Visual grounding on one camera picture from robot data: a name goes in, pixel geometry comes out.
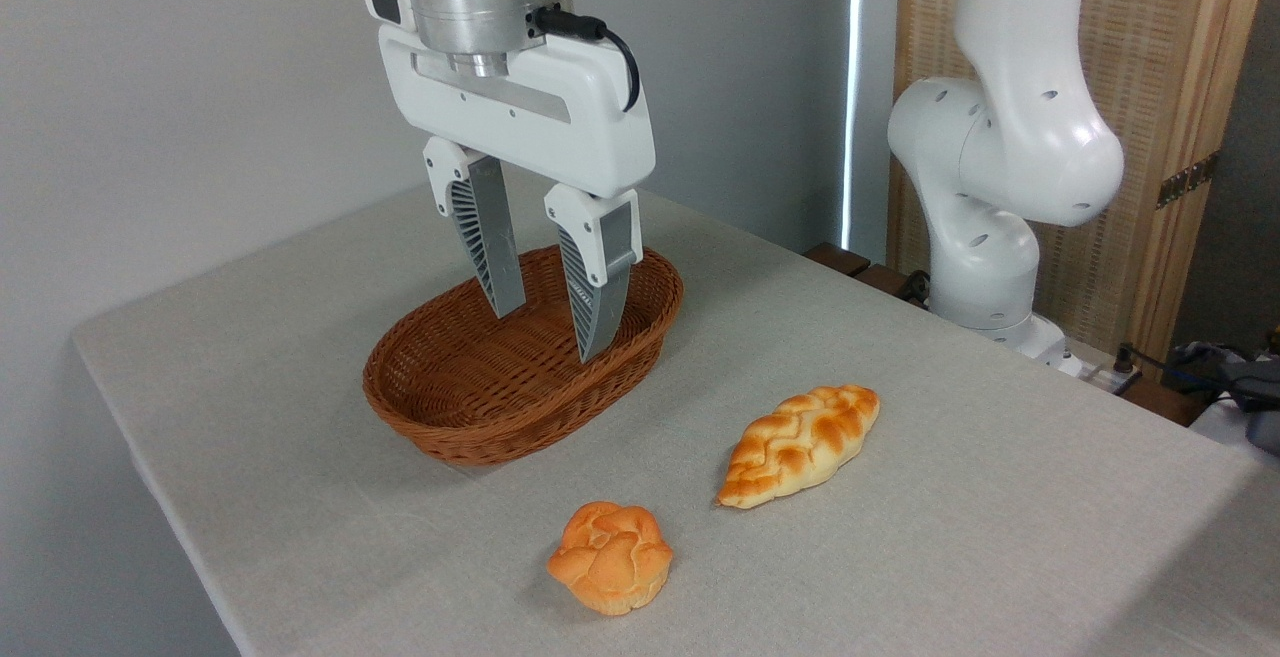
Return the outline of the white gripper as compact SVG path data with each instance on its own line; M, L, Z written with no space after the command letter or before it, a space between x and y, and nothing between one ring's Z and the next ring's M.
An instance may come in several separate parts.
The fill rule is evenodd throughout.
M568 184L552 187L544 204L559 232L579 355L590 362L620 329L631 266L643 260L630 188L655 166L646 101L622 109L623 55L549 36L509 56L507 76L474 77L413 33L381 26L378 38L397 108L440 136L422 151L436 210L453 222L498 318L526 300L499 160Z

